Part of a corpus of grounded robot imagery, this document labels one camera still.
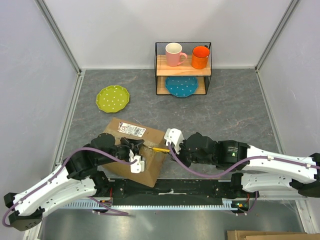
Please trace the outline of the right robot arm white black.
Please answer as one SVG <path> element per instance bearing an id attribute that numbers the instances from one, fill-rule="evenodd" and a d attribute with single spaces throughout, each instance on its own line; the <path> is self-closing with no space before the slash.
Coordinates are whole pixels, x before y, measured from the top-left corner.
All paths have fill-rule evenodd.
<path id="1" fill-rule="evenodd" d="M 290 156 L 235 140 L 214 141 L 199 132 L 184 139 L 180 130 L 164 136 L 172 158 L 188 172 L 191 164 L 215 166 L 221 173 L 194 174 L 217 179 L 232 173 L 229 191 L 235 197 L 259 191 L 296 190 L 304 197 L 320 196 L 320 155 Z"/>

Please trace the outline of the brown cardboard express box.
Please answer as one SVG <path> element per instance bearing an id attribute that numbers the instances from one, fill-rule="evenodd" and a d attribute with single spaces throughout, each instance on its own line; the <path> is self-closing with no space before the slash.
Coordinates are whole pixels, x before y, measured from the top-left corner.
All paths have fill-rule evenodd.
<path id="1" fill-rule="evenodd" d="M 115 117 L 112 118 L 104 132 L 113 135 L 116 144 L 120 143 L 122 137 L 144 140 L 139 154 L 143 157 L 145 165 L 144 171 L 140 173 L 133 173 L 129 165 L 118 162 L 105 164 L 102 167 L 115 176 L 127 178 L 148 187 L 154 187 L 167 155 L 153 151 L 151 147 L 165 147 L 165 132 Z"/>

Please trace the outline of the yellow utility knife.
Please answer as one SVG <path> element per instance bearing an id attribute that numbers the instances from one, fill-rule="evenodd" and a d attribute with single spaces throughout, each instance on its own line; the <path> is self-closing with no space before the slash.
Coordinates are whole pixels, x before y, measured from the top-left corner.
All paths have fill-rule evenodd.
<path id="1" fill-rule="evenodd" d="M 151 147 L 150 148 L 152 151 L 154 152 L 158 152 L 158 153 L 169 153 L 170 150 L 166 149 L 166 148 L 159 148 L 159 147 Z"/>

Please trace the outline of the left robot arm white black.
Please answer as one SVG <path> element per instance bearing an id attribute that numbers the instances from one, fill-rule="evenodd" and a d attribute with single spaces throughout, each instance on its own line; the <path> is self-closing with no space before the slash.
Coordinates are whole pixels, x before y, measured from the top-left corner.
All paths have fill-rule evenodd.
<path id="1" fill-rule="evenodd" d="M 7 193 L 3 199 L 8 208 L 2 218 L 7 228 L 29 230 L 56 209 L 81 198 L 105 197 L 110 183 L 98 167 L 118 162 L 132 166 L 141 158 L 143 139 L 116 138 L 101 133 L 90 143 L 75 150 L 52 173 L 21 193 Z"/>

